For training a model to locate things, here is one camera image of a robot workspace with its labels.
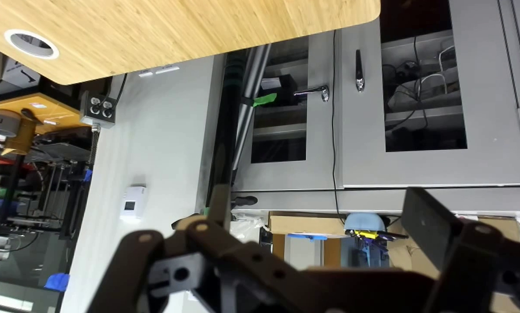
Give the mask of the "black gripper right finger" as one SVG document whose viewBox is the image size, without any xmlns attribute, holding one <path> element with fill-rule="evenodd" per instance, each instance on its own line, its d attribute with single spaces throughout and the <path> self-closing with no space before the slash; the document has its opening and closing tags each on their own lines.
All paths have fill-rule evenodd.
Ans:
<svg viewBox="0 0 520 313">
<path fill-rule="evenodd" d="M 495 292 L 520 308 L 520 242 L 457 218 L 422 188 L 405 192 L 401 226 L 438 270 L 426 312 L 488 313 Z"/>
</svg>

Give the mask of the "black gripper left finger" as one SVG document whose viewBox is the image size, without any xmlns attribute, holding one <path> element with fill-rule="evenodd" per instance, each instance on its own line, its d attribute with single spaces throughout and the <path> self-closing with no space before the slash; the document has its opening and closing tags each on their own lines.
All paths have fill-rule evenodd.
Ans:
<svg viewBox="0 0 520 313">
<path fill-rule="evenodd" d="M 161 313 L 168 298 L 191 292 L 212 313 L 257 313 L 259 301 L 236 280 L 229 254 L 231 186 L 217 185 L 208 212 L 175 225 L 165 239 L 154 230 L 125 235 L 86 313 Z"/>
</svg>

